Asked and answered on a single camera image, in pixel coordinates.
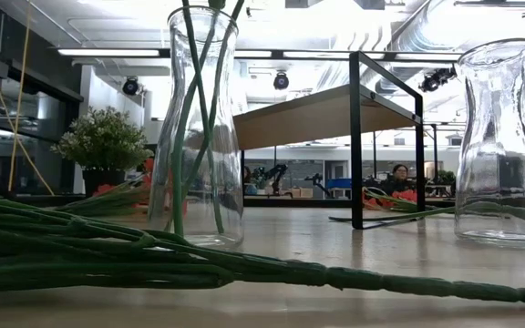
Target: glass vase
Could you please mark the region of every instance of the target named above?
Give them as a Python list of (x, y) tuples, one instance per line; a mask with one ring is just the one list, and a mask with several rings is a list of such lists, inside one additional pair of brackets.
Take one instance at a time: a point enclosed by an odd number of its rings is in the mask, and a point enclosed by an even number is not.
[(242, 175), (228, 89), (238, 29), (223, 12), (186, 9), (201, 62), (204, 108), (180, 8), (169, 19), (173, 91), (156, 149), (149, 225), (200, 246), (231, 249), (243, 235)]
[(478, 46), (458, 65), (468, 123), (457, 175), (456, 234), (525, 248), (525, 39)]

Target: fluorescent light fixture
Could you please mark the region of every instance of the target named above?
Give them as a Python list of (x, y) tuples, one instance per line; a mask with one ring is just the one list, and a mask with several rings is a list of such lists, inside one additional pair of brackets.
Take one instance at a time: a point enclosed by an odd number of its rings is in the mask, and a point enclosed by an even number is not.
[(453, 5), (461, 6), (496, 6), (502, 8), (525, 8), (525, 1), (488, 1), (488, 0), (469, 0), (469, 1), (456, 1)]
[(333, 58), (347, 59), (350, 54), (347, 52), (318, 52), (318, 51), (285, 51), (284, 56), (288, 58)]
[(248, 74), (268, 74), (276, 73), (277, 69), (273, 67), (248, 67)]
[(455, 62), (461, 57), (461, 54), (427, 54), (427, 53), (413, 53), (413, 54), (398, 54), (396, 60), (414, 60), (414, 61), (446, 61)]
[[(370, 59), (382, 59), (382, 53), (366, 53)], [(348, 59), (350, 52), (335, 52), (335, 51), (285, 51), (284, 56), (288, 58), (332, 58), (332, 59)]]
[(451, 68), (449, 63), (427, 63), (427, 62), (388, 62), (392, 67), (402, 68)]
[(234, 52), (234, 56), (242, 57), (242, 58), (257, 58), (257, 57), (270, 58), (271, 52), (270, 51), (260, 51), (260, 50), (236, 50), (236, 52)]
[(58, 49), (58, 53), (62, 56), (160, 56), (157, 49), (95, 49), (95, 48), (74, 48), (74, 49)]

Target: long green stem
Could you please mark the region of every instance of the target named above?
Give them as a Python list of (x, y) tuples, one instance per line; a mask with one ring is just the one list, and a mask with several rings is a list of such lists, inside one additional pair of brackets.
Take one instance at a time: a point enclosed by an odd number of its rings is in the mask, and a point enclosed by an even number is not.
[[(191, 38), (190, 38), (190, 25), (191, 25), (191, 17), (189, 16), (189, 9), (187, 7), (184, 7), (184, 20), (186, 21), (186, 26), (188, 27), (188, 38), (191, 45), (194, 45), (195, 47), (195, 38), (193, 37), (193, 26), (191, 29)], [(176, 137), (174, 140), (174, 148), (173, 148), (173, 154), (172, 154), (172, 169), (171, 173), (173, 176), (173, 183), (172, 183), (172, 189), (173, 189), (173, 206), (171, 211), (172, 220), (174, 222), (174, 229), (177, 234), (180, 236), (183, 236), (183, 222), (182, 222), (182, 202), (185, 198), (181, 194), (181, 152), (183, 149), (183, 139), (185, 137), (185, 129), (188, 122), (188, 117), (190, 114), (191, 109), (191, 103), (193, 101), (193, 97), (196, 91), (196, 86), (200, 84), (201, 81), (201, 67), (203, 66), (206, 57), (208, 55), (208, 50), (210, 49), (211, 41), (214, 37), (214, 29), (213, 26), (211, 26), (211, 32), (208, 34), (208, 37), (206, 39), (206, 42), (204, 44), (204, 47), (202, 49), (201, 58), (199, 60), (198, 65), (196, 66), (194, 64), (194, 69), (196, 71), (196, 74), (194, 75), (190, 86), (188, 87), (188, 91), (186, 92), (186, 96), (183, 99), (183, 104), (181, 108), (180, 113), (180, 119), (178, 121), (178, 127), (176, 131)]]
[[(471, 209), (493, 211), (495, 205), (481, 202), (472, 204)], [(510, 210), (525, 215), (525, 210)], [(208, 289), (243, 281), (525, 302), (525, 288), (327, 268), (318, 263), (210, 250), (164, 231), (140, 231), (52, 210), (20, 209), (12, 202), (0, 202), (0, 213), (4, 213), (0, 217), (0, 249), (6, 250), (0, 252), (0, 292), (78, 285)], [(17, 216), (38, 219), (38, 223), (23, 223)], [(88, 237), (69, 235), (75, 232)]]
[[(234, 22), (238, 19), (238, 15), (240, 14), (242, 10), (242, 6), (244, 5), (244, 0), (239, 0), (236, 3), (236, 6), (234, 7), (234, 10), (232, 11), (232, 19)], [(218, 62), (216, 63), (216, 72), (214, 77), (214, 90), (212, 93), (211, 98), (211, 104), (210, 104), (210, 117), (206, 118), (204, 113), (202, 112), (202, 122), (204, 122), (204, 130), (206, 129), (206, 121), (208, 121), (208, 129), (212, 131), (214, 129), (214, 125), (216, 122), (216, 112), (218, 107), (218, 96), (220, 94), (220, 82), (221, 82), (221, 73), (224, 66), (224, 59), (226, 55), (226, 51), (228, 49), (228, 40), (230, 39), (230, 36), (232, 35), (232, 23), (230, 23), (226, 27), (226, 32), (224, 33), (224, 38), (222, 40), (220, 53), (218, 54)], [(224, 233), (224, 228), (221, 221), (221, 214), (220, 214), (220, 206), (217, 206), (218, 204), (218, 192), (217, 192), (217, 186), (215, 185), (216, 179), (216, 170), (212, 166), (213, 162), (213, 155), (211, 153), (211, 138), (204, 138), (204, 140), (201, 143), (200, 151), (198, 152), (198, 156), (194, 160), (194, 163), (190, 170), (190, 175), (188, 180), (186, 181), (186, 185), (183, 189), (182, 198), (185, 198), (190, 190), (191, 183), (195, 179), (196, 175), (198, 174), (198, 169), (200, 169), (200, 164), (204, 156), (204, 152), (208, 151), (208, 160), (211, 164), (211, 179), (214, 183), (212, 183), (212, 197), (214, 198), (214, 216), (216, 220), (216, 227), (218, 228), (218, 233)]]

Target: glass wall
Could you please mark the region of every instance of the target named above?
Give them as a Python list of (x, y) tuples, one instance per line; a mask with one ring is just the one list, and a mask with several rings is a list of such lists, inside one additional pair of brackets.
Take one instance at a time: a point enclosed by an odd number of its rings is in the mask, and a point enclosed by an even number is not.
[[(59, 155), (50, 151), (53, 143), (21, 135), (18, 139), (21, 140), (29, 158), (36, 164), (50, 188), (55, 192), (62, 191), (63, 160)], [(14, 134), (0, 130), (0, 182), (4, 185), (7, 185), (9, 181), (13, 146)], [(13, 190), (18, 194), (48, 194), (46, 186), (36, 175), (27, 156), (19, 147), (15, 154)]]
[[(19, 82), (2, 81), (2, 92), (9, 116), (15, 124)], [(20, 131), (44, 138), (60, 138), (65, 131), (66, 104), (44, 92), (24, 86), (18, 126)], [(0, 127), (11, 130), (5, 110), (0, 108)]]
[(67, 130), (69, 121), (75, 116), (70, 108), (77, 106), (25, 84), (22, 92), (20, 115), (18, 120), (18, 140), (26, 148), (27, 155), (17, 147), (12, 158), (14, 134), (12, 124), (19, 108), (19, 82), (2, 79), (1, 90), (7, 108), (0, 104), (0, 192), (6, 190), (12, 160), (15, 161), (13, 188), (15, 194), (49, 195), (45, 184), (37, 176), (29, 163), (32, 160), (46, 183), (56, 194), (71, 193), (74, 184), (74, 163), (63, 160), (53, 153), (50, 147), (59, 141)]
[[(245, 159), (244, 166), (251, 172), (253, 178), (250, 183), (256, 186), (257, 191), (260, 190), (259, 196), (274, 194), (276, 197), (291, 193), (295, 198), (322, 199), (324, 197), (323, 192), (315, 188), (311, 180), (315, 174), (323, 175), (322, 160), (277, 160), (275, 165), (274, 159)], [(273, 190), (273, 183), (277, 179), (278, 195), (276, 190)]]

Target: black plant pot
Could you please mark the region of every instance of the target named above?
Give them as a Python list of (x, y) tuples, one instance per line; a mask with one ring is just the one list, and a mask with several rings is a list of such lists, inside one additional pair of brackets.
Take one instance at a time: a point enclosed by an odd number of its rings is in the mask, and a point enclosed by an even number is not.
[(118, 186), (125, 182), (125, 171), (86, 169), (82, 171), (85, 191), (88, 197), (92, 197), (99, 186)]

